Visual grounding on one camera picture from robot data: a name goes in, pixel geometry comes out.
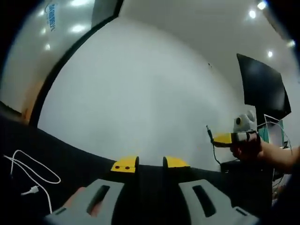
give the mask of white cable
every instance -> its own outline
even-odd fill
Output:
[[[42,178],[42,177],[41,177],[40,175],[38,175],[34,170],[32,170],[29,166],[27,166],[26,164],[22,163],[21,161],[15,159],[15,155],[16,155],[16,153],[18,153],[18,152],[23,153],[24,155],[26,155],[26,156],[27,156],[28,158],[30,158],[31,160],[33,160],[33,161],[35,161],[36,163],[42,165],[44,168],[46,168],[48,171],[50,171],[52,174],[54,174],[54,175],[58,178],[58,181],[53,182],[53,181],[49,181],[49,180],[46,180],[46,179]],[[31,170],[35,175],[37,175],[40,179],[42,179],[43,181],[45,181],[45,182],[47,182],[47,183],[49,183],[49,184],[59,184],[59,183],[61,182],[60,177],[59,177],[56,173],[54,173],[54,172],[53,172],[52,170],[50,170],[47,166],[45,166],[44,164],[38,162],[38,161],[35,160],[33,157],[27,155],[25,152],[23,152],[23,151],[21,151],[21,150],[15,151],[14,154],[13,154],[13,156],[11,157],[11,159],[12,159],[12,164],[11,164],[11,168],[10,168],[10,175],[13,175],[14,162],[16,161],[16,162],[22,164],[23,166],[27,167],[28,169],[30,169],[30,170]]]
[[[46,168],[48,171],[50,171],[52,174],[54,174],[57,178],[58,178],[58,181],[49,181],[49,180],[46,180],[44,179],[43,177],[41,177],[40,175],[38,175],[34,170],[32,170],[29,166],[27,166],[25,163],[15,159],[15,155],[18,153],[18,152],[21,152],[23,153],[24,155],[26,155],[28,158],[30,158],[31,160],[35,161],[36,163],[42,165],[44,168]],[[21,166],[25,166],[26,168],[28,168],[30,171],[32,171],[37,177],[39,177],[41,180],[47,182],[47,183],[50,183],[50,184],[59,184],[61,182],[61,179],[60,177],[54,173],[52,170],[50,170],[47,166],[45,166],[44,164],[38,162],[37,160],[35,160],[34,158],[32,158],[31,156],[27,155],[25,152],[21,151],[21,150],[17,150],[14,152],[13,156],[12,157],[8,157],[8,156],[4,156],[5,158],[9,159],[11,161],[11,168],[10,168],[10,174],[13,175],[13,168],[14,168],[14,164],[16,164],[17,166],[19,166],[26,174],[27,176],[32,180],[34,181],[38,186],[40,186],[46,193],[47,195],[47,199],[48,199],[48,203],[49,203],[49,211],[50,211],[50,214],[52,213],[52,206],[51,206],[51,201],[50,201],[50,196],[48,194],[48,192],[46,191],[46,189],[40,185],[36,180],[34,180],[28,173],[27,171]],[[38,187],[37,186],[33,186],[30,191],[28,192],[25,192],[25,193],[22,193],[21,195],[27,195],[27,194],[30,194],[30,193],[36,193],[38,192]]]
[[[45,193],[46,193],[46,195],[47,195],[48,203],[49,203],[49,211],[50,211],[50,214],[51,214],[51,213],[52,213],[51,200],[50,200],[50,196],[49,196],[48,192],[46,191],[46,189],[45,189],[42,185],[40,185],[35,179],[33,179],[33,178],[27,173],[27,171],[26,171],[26,170],[25,170],[18,162],[16,162],[16,160],[13,160],[11,157],[8,157],[8,156],[3,156],[3,157],[9,159],[12,163],[14,163],[14,164],[16,164],[17,166],[19,166],[19,167],[27,174],[27,176],[28,176],[33,182],[35,182],[38,186],[40,186],[40,187],[45,191]]]
[[[28,195],[28,194],[34,194],[37,192],[38,192],[38,186],[33,186],[32,188],[30,188],[29,191],[21,193],[21,196]]]

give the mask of ceiling light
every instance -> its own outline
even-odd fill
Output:
[[[256,12],[255,12],[254,10],[251,10],[251,11],[249,12],[249,16],[250,16],[252,19],[254,19],[254,18],[256,17]]]
[[[89,3],[89,0],[73,0],[71,1],[70,5],[76,7],[86,5],[87,3]]]
[[[82,26],[82,25],[75,25],[74,27],[72,27],[70,29],[71,32],[73,33],[79,33],[79,32],[82,32],[83,30],[85,30],[85,26]]]
[[[44,15],[44,10],[42,9],[41,11],[39,11],[39,13],[37,14],[37,16],[43,16]]]
[[[45,33],[46,33],[46,27],[44,27],[44,28],[41,30],[40,34],[41,34],[41,35],[44,35]]]
[[[293,48],[293,47],[295,47],[296,42],[295,42],[294,40],[291,40],[291,41],[289,41],[286,45],[287,45],[289,48]]]
[[[49,44],[45,45],[45,50],[47,50],[47,51],[50,50],[50,45]]]
[[[265,1],[261,1],[260,3],[258,3],[257,7],[260,9],[260,10],[263,10],[264,8],[266,8],[267,6],[267,3]]]
[[[268,52],[268,57],[271,58],[273,56],[273,52],[269,51]]]

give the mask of yellow object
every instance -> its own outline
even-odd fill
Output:
[[[231,144],[232,143],[231,133],[218,134],[214,136],[214,142]]]
[[[180,158],[175,158],[171,156],[166,156],[165,158],[168,162],[168,168],[189,166],[185,161],[183,161]]]
[[[136,156],[124,157],[113,164],[111,171],[135,173],[135,160]]]

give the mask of green object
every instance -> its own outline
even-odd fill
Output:
[[[283,121],[279,121],[278,124],[282,127],[283,129]],[[259,136],[265,141],[269,143],[269,135],[268,135],[268,130],[267,130],[267,126],[265,125],[264,127],[258,129],[258,134]],[[283,133],[283,131],[281,130],[281,135],[282,135],[282,142],[284,142],[285,139],[285,134]]]

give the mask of black wire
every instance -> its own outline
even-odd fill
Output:
[[[212,149],[213,149],[213,152],[214,152],[214,158],[215,158],[216,162],[219,163],[219,165],[221,165],[220,161],[217,160],[216,153],[215,153],[215,146],[214,146],[213,143],[212,143]]]

